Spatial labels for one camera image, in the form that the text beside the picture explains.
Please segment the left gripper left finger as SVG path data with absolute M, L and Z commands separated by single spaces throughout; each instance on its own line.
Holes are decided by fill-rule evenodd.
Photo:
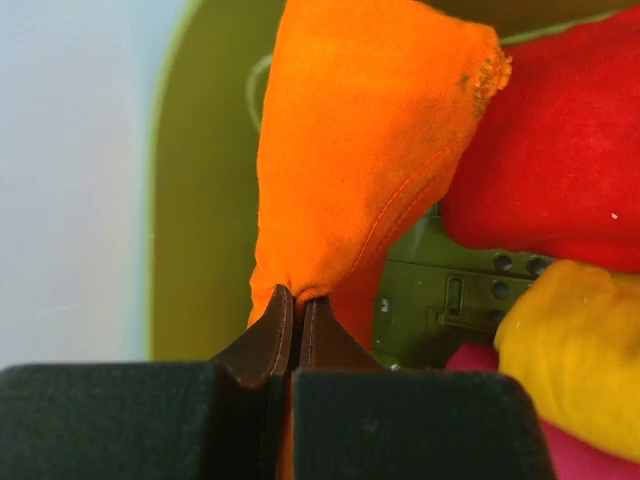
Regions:
M 5 479 L 271 479 L 293 299 L 206 361 L 18 365 L 1 373 Z

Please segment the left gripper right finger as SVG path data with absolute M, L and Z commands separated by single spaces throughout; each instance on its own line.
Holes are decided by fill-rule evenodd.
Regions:
M 487 372 L 389 370 L 308 303 L 292 380 L 295 479 L 553 479 L 532 402 Z

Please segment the orange t shirt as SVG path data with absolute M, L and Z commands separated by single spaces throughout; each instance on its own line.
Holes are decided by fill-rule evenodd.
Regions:
M 391 245 L 447 192 L 511 64 L 496 31 L 420 1 L 290 1 L 257 155 L 250 321 L 283 285 L 372 344 Z

